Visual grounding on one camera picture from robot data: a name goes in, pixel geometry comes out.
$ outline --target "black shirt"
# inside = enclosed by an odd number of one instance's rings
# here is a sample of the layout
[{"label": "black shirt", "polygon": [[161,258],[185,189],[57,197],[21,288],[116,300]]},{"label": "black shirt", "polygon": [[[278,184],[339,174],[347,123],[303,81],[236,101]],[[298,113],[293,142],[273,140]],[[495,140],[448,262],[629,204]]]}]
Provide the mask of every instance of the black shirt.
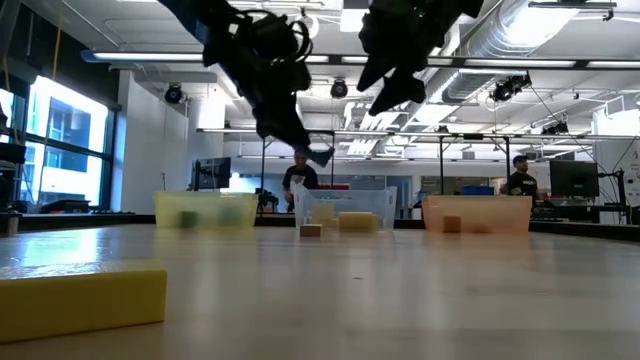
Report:
[{"label": "black shirt", "polygon": [[[520,192],[518,194],[514,194],[514,190],[517,189],[520,189]],[[508,194],[531,196],[535,201],[538,197],[538,182],[529,174],[515,172],[509,177]]]},{"label": "black shirt", "polygon": [[318,188],[318,174],[316,174],[316,171],[313,170],[311,166],[305,166],[304,169],[298,169],[296,166],[292,166],[287,169],[284,180],[282,180],[282,186],[289,190],[292,181],[296,184],[302,184],[307,189],[313,190]]}]

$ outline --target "man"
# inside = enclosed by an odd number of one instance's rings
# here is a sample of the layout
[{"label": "man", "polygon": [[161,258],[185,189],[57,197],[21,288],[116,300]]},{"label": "man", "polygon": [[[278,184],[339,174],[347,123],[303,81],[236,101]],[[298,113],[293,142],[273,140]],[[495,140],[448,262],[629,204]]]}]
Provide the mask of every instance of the man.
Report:
[{"label": "man", "polygon": [[282,187],[284,188],[285,199],[289,203],[287,212],[293,211],[293,194],[291,193],[291,182],[300,185],[302,184],[307,189],[318,188],[318,174],[313,168],[307,165],[307,157],[300,152],[296,152],[293,156],[296,164],[289,169],[284,175],[282,180]]},{"label": "man", "polygon": [[535,204],[535,201],[538,200],[538,182],[533,176],[527,174],[529,170],[527,157],[524,155],[516,156],[513,158],[513,166],[516,168],[516,172],[509,177],[508,194],[531,196]]}]

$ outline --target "computer monitor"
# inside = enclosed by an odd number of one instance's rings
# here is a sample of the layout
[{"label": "computer monitor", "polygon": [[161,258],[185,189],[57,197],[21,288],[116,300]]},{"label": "computer monitor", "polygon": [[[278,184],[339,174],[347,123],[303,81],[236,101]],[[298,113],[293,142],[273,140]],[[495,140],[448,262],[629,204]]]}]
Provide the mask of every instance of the computer monitor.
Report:
[{"label": "computer monitor", "polygon": [[549,163],[551,194],[554,196],[600,196],[598,165],[593,162],[559,161]]},{"label": "computer monitor", "polygon": [[226,189],[231,178],[231,158],[196,160],[193,164],[194,190]]}]

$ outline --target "orange plastic bin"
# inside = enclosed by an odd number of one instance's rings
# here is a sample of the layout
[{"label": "orange plastic bin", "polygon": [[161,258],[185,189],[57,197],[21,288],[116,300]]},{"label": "orange plastic bin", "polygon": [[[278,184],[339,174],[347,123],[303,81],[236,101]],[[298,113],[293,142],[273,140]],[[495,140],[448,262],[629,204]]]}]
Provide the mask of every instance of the orange plastic bin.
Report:
[{"label": "orange plastic bin", "polygon": [[428,196],[422,201],[424,225],[451,232],[445,222],[459,218],[462,233],[527,235],[531,202],[528,196]]}]

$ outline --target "clear plastic bin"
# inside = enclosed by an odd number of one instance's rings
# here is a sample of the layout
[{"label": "clear plastic bin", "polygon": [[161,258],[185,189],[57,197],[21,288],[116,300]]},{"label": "clear plastic bin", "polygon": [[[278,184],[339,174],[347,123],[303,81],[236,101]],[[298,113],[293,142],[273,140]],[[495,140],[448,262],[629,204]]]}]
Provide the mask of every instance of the clear plastic bin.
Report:
[{"label": "clear plastic bin", "polygon": [[378,228],[393,230],[396,212],[396,187],[385,190],[308,190],[292,187],[296,226],[322,224],[337,227],[341,212],[369,212],[378,217]]},{"label": "clear plastic bin", "polygon": [[156,192],[154,203],[158,228],[244,229],[254,226],[258,195]]},{"label": "clear plastic bin", "polygon": [[529,196],[427,196],[422,199],[428,231],[526,235],[531,215]]}]

